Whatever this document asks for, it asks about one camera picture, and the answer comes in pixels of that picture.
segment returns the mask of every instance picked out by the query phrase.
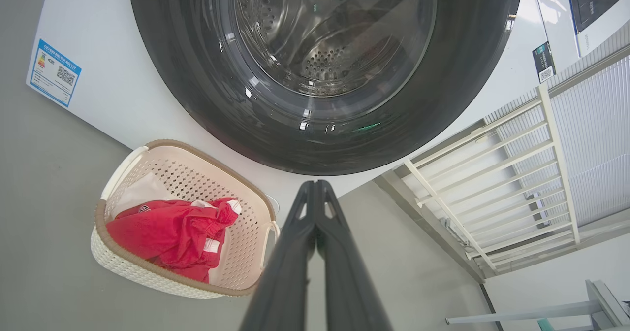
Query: clothes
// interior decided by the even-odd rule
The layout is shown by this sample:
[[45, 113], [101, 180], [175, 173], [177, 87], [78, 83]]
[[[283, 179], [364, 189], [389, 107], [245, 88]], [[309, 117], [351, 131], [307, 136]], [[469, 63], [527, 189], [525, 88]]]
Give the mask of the clothes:
[[225, 228], [240, 212], [233, 198], [155, 200], [121, 212], [107, 230], [138, 257], [207, 283], [208, 270], [219, 264]]
[[111, 216], [105, 217], [105, 221], [111, 221], [120, 212], [137, 207], [145, 201], [173, 199], [177, 199], [177, 196], [171, 194], [153, 172], [149, 172], [122, 192], [115, 210]]

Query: basket handle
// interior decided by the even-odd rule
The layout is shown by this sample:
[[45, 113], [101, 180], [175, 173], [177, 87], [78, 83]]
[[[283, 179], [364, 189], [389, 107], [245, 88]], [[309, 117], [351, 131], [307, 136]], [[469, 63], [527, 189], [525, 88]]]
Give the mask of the basket handle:
[[116, 169], [116, 171], [114, 171], [114, 174], [112, 175], [112, 177], [110, 177], [110, 180], [107, 181], [105, 188], [103, 188], [103, 193], [101, 193], [102, 200], [107, 201], [110, 198], [110, 196], [112, 195], [112, 192], [116, 190], [116, 188], [120, 184], [120, 181], [124, 177], [126, 177], [126, 175], [128, 174], [128, 171], [131, 170], [133, 167], [135, 167], [135, 164], [138, 163], [138, 161], [142, 157], [142, 154], [148, 151], [149, 151], [148, 147], [140, 146], [139, 148], [132, 151], [131, 154], [129, 154], [120, 163], [119, 167]]
[[275, 220], [271, 221], [270, 226], [267, 227], [267, 231], [265, 233], [265, 243], [263, 244], [263, 253], [261, 253], [260, 257], [260, 268], [265, 267], [265, 252], [267, 250], [267, 241], [269, 240], [269, 230], [273, 229], [275, 234], [274, 244], [278, 243], [278, 238], [280, 237], [280, 228]]

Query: qr code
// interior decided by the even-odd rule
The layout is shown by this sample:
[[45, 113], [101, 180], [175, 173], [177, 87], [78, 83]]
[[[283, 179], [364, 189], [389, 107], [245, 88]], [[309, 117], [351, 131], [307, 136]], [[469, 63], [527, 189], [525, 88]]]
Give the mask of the qr code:
[[60, 66], [59, 70], [57, 70], [57, 77], [72, 86], [72, 83], [74, 82], [74, 77], [76, 77], [76, 75], [73, 75], [72, 73], [70, 73], [70, 71], [65, 70], [65, 68]]
[[545, 82], [549, 77], [553, 76], [553, 66], [550, 66], [543, 71], [538, 73], [538, 78], [540, 79], [540, 83]]

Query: brown basket rim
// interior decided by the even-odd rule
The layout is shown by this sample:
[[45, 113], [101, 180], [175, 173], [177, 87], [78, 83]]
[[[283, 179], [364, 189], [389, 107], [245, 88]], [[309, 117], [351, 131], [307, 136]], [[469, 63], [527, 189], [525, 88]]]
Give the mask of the brown basket rim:
[[[218, 167], [220, 170], [222, 170], [223, 172], [226, 172], [230, 176], [236, 178], [236, 180], [240, 181], [241, 183], [243, 183], [243, 185], [245, 185], [246, 187], [254, 191], [254, 193], [257, 194], [265, 202], [265, 205], [267, 206], [267, 210], [269, 211], [269, 216], [271, 220], [275, 221], [274, 209], [272, 208], [272, 205], [270, 204], [265, 194], [261, 190], [259, 190], [258, 187], [256, 187], [254, 184], [246, 180], [243, 176], [241, 176], [234, 170], [218, 162], [217, 160], [215, 160], [208, 154], [205, 154], [205, 152], [199, 151], [195, 147], [192, 147], [191, 145], [188, 145], [186, 143], [183, 143], [177, 140], [170, 140], [170, 139], [154, 140], [152, 142], [149, 142], [149, 144], [146, 144], [146, 147], [148, 147], [149, 151], [151, 149], [155, 149], [156, 147], [160, 147], [160, 146], [173, 146], [173, 147], [178, 147], [180, 149], [188, 151], [191, 154], [196, 155], [199, 158], [202, 158], [203, 160], [206, 160], [211, 165]], [[140, 257], [134, 255], [128, 250], [125, 250], [124, 248], [122, 248], [110, 236], [106, 228], [106, 224], [105, 224], [106, 204], [107, 204], [107, 201], [100, 199], [98, 201], [98, 204], [96, 205], [96, 211], [94, 212], [94, 219], [96, 223], [96, 233], [100, 237], [101, 241], [103, 241], [103, 244], [108, 249], [110, 249], [110, 251], [112, 251], [115, 255], [119, 256], [120, 258], [125, 259], [126, 261], [129, 261], [137, 266], [140, 266], [141, 268], [144, 268], [148, 270], [149, 272], [153, 272], [157, 275], [160, 275], [161, 277], [170, 279], [171, 281], [178, 282], [185, 286], [201, 289], [203, 291], [208, 291], [211, 293], [219, 293], [223, 295], [228, 295], [230, 297], [242, 297], [243, 295], [249, 295], [250, 293], [252, 293], [254, 288], [256, 288], [256, 285], [258, 285], [259, 278], [256, 280], [256, 282], [254, 282], [254, 284], [252, 284], [251, 286], [245, 289], [231, 289], [231, 288], [214, 286], [212, 284], [195, 281], [194, 279], [190, 279], [182, 275], [173, 273], [160, 266], [154, 265], [149, 261], [145, 261], [144, 259], [141, 259]]]

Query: sticker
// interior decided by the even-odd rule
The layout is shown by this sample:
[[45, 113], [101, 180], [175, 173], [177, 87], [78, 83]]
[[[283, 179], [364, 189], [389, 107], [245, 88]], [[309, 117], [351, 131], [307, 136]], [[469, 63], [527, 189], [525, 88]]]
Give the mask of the sticker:
[[551, 57], [551, 49], [549, 48], [549, 42], [539, 46], [534, 51], [534, 63], [536, 64], [536, 72], [538, 73], [538, 80], [540, 83], [545, 82], [549, 77], [556, 75], [556, 70], [553, 66], [553, 57]]
[[79, 75], [79, 66], [40, 39], [31, 74], [31, 86], [68, 107]]

